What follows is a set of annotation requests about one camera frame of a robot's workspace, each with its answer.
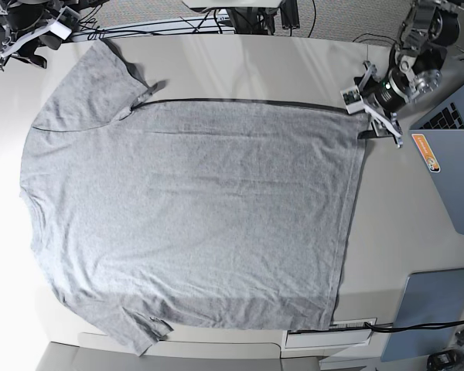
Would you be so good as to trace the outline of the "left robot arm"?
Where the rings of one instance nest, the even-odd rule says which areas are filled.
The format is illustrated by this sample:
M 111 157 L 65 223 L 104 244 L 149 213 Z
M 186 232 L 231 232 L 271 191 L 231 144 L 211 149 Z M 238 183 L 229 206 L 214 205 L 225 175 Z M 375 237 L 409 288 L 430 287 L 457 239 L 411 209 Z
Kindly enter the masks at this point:
M 365 74 L 354 82 L 370 128 L 360 132 L 359 139 L 391 137 L 402 146 L 397 113 L 441 83 L 447 49 L 459 38 L 463 5 L 464 1 L 413 1 L 390 49 L 384 76 L 377 78 L 376 66 L 363 63 Z

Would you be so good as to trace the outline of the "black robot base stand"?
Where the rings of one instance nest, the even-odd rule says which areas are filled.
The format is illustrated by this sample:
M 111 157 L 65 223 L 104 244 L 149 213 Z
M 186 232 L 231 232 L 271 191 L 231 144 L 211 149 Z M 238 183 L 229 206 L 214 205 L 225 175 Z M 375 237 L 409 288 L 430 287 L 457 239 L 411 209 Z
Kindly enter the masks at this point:
M 229 26 L 238 35 L 276 34 L 275 18 L 280 15 L 281 28 L 293 37 L 293 31 L 301 29 L 300 10 L 297 1 L 183 1 L 193 12 L 213 15 L 218 33 Z

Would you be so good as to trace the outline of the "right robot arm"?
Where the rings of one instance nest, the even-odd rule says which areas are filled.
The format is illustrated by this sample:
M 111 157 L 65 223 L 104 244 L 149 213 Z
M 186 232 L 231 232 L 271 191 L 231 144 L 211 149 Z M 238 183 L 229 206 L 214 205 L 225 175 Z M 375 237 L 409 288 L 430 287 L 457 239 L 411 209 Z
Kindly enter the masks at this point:
M 5 38 L 0 49 L 0 71 L 10 59 L 47 68 L 40 46 L 60 48 L 80 23 L 77 1 L 0 1 Z

